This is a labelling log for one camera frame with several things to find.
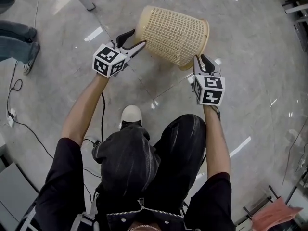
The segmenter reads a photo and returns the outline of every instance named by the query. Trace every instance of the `zipper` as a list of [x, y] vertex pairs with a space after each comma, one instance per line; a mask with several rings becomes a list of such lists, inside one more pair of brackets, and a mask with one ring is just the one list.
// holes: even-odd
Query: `zipper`
[[177, 217], [177, 218], [184, 218], [184, 216], [182, 216], [182, 215], [177, 215], [177, 214], [169, 213], [169, 212], [166, 212], [166, 211], [153, 210], [153, 209], [149, 209], [149, 208], [144, 208], [144, 209], [150, 210], [150, 211], [153, 211], [153, 212], [157, 212], [157, 213], [161, 213], [161, 214], [166, 214], [166, 215], [174, 216], [174, 217]]
[[107, 216], [120, 216], [120, 215], [126, 215], [126, 214], [134, 214], [134, 213], [139, 213], [143, 209], [141, 208], [140, 210], [135, 210], [135, 211], [127, 211], [127, 212], [119, 212], [119, 213], [110, 213], [107, 214]]
[[172, 214], [172, 213], [169, 213], [169, 212], [166, 212], [166, 211], [153, 210], [153, 209], [146, 208], [144, 206], [144, 198], [138, 199], [138, 202], [139, 202], [139, 204], [141, 206], [140, 210], [128, 211], [128, 212], [120, 212], [120, 213], [110, 213], [110, 214], [107, 214], [107, 216], [120, 216], [120, 215], [126, 215], [126, 214], [139, 213], [142, 210], [150, 210], [150, 211], [157, 212], [157, 213], [160, 213], [160, 214], [170, 215], [170, 216], [174, 216], [174, 217], [177, 217], [177, 218], [184, 218], [184, 216], [182, 216], [182, 215], [177, 215], [177, 214]]

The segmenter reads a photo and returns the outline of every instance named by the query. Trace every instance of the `black jeans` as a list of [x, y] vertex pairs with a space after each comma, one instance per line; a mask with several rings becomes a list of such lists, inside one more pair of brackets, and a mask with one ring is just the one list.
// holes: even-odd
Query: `black jeans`
[[205, 122], [182, 115], [164, 130], [152, 147], [147, 131], [138, 123], [112, 134], [93, 158], [102, 164], [98, 209], [105, 213], [147, 208], [178, 213], [193, 185], [205, 151]]

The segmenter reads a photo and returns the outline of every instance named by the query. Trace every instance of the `marble floor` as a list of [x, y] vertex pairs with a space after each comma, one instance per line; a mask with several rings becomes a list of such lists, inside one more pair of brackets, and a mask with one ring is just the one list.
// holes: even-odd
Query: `marble floor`
[[[0, 19], [34, 25], [38, 0], [16, 0]], [[286, 197], [301, 171], [297, 162], [308, 140], [308, 62], [279, 0], [92, 0], [88, 12], [78, 0], [39, 0], [36, 29], [41, 51], [20, 92], [13, 92], [11, 107], [53, 154], [62, 123], [79, 94], [91, 81], [92, 55], [104, 42], [133, 29], [146, 5], [155, 5], [204, 18], [210, 25], [205, 53], [220, 58], [226, 78], [221, 122], [231, 157], [232, 218], [244, 215], [271, 184]], [[24, 127], [6, 123], [6, 99], [15, 61], [0, 63], [0, 132], [17, 162], [40, 189], [51, 160]], [[204, 118], [202, 107], [187, 82], [192, 70], [182, 72], [143, 50], [125, 73], [110, 80], [104, 91], [106, 113], [103, 134], [118, 130], [124, 107], [138, 105], [144, 126], [155, 143], [164, 127], [186, 113]], [[103, 104], [100, 101], [88, 136], [99, 138]], [[289, 148], [289, 167], [282, 186]], [[82, 146], [84, 167], [95, 173], [100, 166], [91, 157], [91, 144]], [[206, 172], [203, 165], [200, 173]], [[99, 179], [85, 172], [91, 193]], [[206, 180], [201, 175], [190, 196]], [[90, 201], [85, 192], [87, 207]]]

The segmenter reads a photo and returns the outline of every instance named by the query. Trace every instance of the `sleeve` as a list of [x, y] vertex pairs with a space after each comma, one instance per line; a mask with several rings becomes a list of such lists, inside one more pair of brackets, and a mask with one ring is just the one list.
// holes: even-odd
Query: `sleeve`
[[213, 175], [191, 198], [185, 224], [188, 228], [202, 231], [235, 231], [231, 220], [231, 184], [228, 173]]
[[62, 138], [38, 194], [35, 218], [43, 231], [69, 231], [77, 214], [85, 209], [80, 146]]

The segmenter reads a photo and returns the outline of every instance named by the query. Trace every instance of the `denim jeans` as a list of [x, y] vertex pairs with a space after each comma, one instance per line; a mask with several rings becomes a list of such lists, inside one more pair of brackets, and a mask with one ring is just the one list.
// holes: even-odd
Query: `denim jeans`
[[98, 208], [105, 213], [140, 209], [138, 198], [151, 209], [178, 213], [192, 187], [205, 152], [205, 122], [182, 115], [150, 146], [148, 132], [131, 123], [110, 135], [93, 158], [101, 163]]
[[32, 42], [35, 35], [32, 27], [0, 20], [0, 61], [12, 57], [28, 63], [38, 53], [38, 44]]

